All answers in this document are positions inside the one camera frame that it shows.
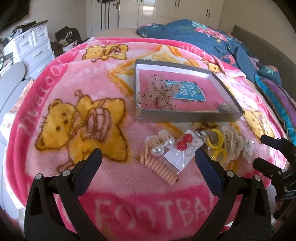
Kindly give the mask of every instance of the beige wall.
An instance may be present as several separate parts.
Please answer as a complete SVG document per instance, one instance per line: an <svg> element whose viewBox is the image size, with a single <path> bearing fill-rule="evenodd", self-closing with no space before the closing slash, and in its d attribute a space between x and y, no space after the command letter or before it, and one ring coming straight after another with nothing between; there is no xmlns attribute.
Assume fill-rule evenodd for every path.
<svg viewBox="0 0 296 241"><path fill-rule="evenodd" d="M52 42L54 33L61 28L77 28L82 40L86 39L86 0L30 0L29 15L0 33L0 38L8 36L15 26L26 20L40 22L48 20L48 33Z"/></svg>
<svg viewBox="0 0 296 241"><path fill-rule="evenodd" d="M234 25L265 39L296 64L296 33L272 0L224 0L218 28L230 33Z"/></svg>

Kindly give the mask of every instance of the pink blanket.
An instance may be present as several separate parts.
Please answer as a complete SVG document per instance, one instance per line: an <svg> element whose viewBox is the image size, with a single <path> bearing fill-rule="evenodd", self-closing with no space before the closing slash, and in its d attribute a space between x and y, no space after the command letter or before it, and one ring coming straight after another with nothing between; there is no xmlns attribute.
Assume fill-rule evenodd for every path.
<svg viewBox="0 0 296 241"><path fill-rule="evenodd" d="M117 240L136 241L177 240L193 236L200 228L217 199L195 163L191 161L179 174L180 181L170 186L134 161L147 135L166 128L178 137L189 126L139 123L134 118L133 70L138 58L214 71L244 109L244 116L232 125L255 142L253 158L284 167L281 153L259 141L262 134L280 138L284 131L238 69L183 42L97 39L55 59L37 78L17 113L4 175L18 206L26 205L37 173L58 175L99 147L103 164L80 198L99 229L108 223ZM245 177L256 174L242 154L228 169ZM270 184L262 179L266 186ZM66 226L73 229L59 199L58 206Z"/></svg>

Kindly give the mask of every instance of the white card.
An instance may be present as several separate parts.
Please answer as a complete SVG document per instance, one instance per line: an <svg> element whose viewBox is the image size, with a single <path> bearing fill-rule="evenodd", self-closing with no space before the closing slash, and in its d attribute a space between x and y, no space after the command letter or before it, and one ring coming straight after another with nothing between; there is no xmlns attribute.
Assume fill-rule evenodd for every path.
<svg viewBox="0 0 296 241"><path fill-rule="evenodd" d="M203 141L192 131L187 130L185 134L187 133L192 135L193 140L186 150L178 150L175 145L164 155L165 159L173 164L179 171L182 171L187 166L194 157L195 151L203 145Z"/></svg>

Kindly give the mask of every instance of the blue sticker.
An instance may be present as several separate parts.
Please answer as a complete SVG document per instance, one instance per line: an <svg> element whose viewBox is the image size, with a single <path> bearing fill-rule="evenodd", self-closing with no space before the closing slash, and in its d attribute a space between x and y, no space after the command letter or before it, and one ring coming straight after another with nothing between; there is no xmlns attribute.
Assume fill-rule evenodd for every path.
<svg viewBox="0 0 296 241"><path fill-rule="evenodd" d="M184 99L184 100L195 100L195 101L206 101L205 96L201 89L195 83L186 82L186 81L174 81L174 80L166 80L167 85L171 86L174 84L182 83L182 88L180 91L174 96L176 99Z"/></svg>

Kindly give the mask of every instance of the red bead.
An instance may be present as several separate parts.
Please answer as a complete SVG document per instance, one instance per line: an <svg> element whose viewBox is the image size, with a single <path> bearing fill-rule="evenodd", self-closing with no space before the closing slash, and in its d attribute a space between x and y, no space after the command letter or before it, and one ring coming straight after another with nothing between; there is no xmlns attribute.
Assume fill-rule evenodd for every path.
<svg viewBox="0 0 296 241"><path fill-rule="evenodd" d="M188 148L187 143L185 141L179 141L177 143L178 150L186 150Z"/></svg>
<svg viewBox="0 0 296 241"><path fill-rule="evenodd" d="M187 142L187 143L191 143L193 140L193 137L191 134L187 133L183 136L183 141Z"/></svg>

